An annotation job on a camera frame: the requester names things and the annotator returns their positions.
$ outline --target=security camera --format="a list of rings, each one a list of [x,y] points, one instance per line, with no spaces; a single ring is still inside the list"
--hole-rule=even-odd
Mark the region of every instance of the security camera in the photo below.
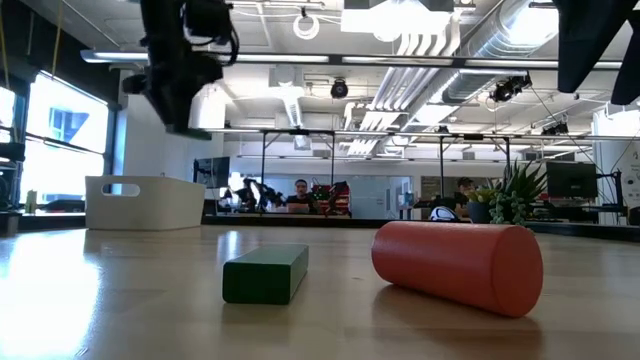
[[[342,99],[349,93],[349,88],[344,79],[336,79],[331,87],[331,97],[334,99]]]

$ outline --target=foam roller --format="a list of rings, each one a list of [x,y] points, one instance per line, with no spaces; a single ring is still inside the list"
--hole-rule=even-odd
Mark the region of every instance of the foam roller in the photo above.
[[[542,257],[521,226],[391,222],[376,233],[373,266],[384,280],[510,317],[542,291]]]

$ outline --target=table surface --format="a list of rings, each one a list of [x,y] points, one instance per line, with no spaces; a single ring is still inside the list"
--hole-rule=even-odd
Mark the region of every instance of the table surface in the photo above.
[[[374,234],[202,227],[0,240],[0,358],[640,359],[637,245],[538,236],[543,294],[513,320],[388,285],[371,264]],[[310,247],[292,304],[225,304],[223,263],[276,243]]]

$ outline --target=green plant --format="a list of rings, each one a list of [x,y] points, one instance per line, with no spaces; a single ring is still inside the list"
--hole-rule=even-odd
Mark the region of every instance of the green plant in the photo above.
[[[496,189],[478,189],[467,195],[467,197],[471,202],[490,203],[491,200],[496,198],[497,192]]]
[[[540,174],[541,165],[537,169],[527,173],[531,162],[524,167],[518,167],[518,161],[513,167],[505,167],[504,178],[496,186],[497,194],[491,201],[495,206],[491,209],[492,224],[516,224],[523,225],[527,205],[540,196],[546,186],[547,174]]]

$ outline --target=potted plant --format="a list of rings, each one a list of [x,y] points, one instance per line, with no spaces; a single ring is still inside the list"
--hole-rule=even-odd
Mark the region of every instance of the potted plant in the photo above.
[[[474,224],[489,224],[491,222],[491,201],[496,198],[496,194],[496,189],[483,188],[468,195],[467,210],[469,218]]]
[[[531,162],[519,167],[516,161],[513,167],[505,167],[505,176],[496,187],[496,196],[490,203],[492,224],[524,225],[527,207],[540,196],[547,179],[546,173],[539,175],[542,165],[527,174],[529,166]]]

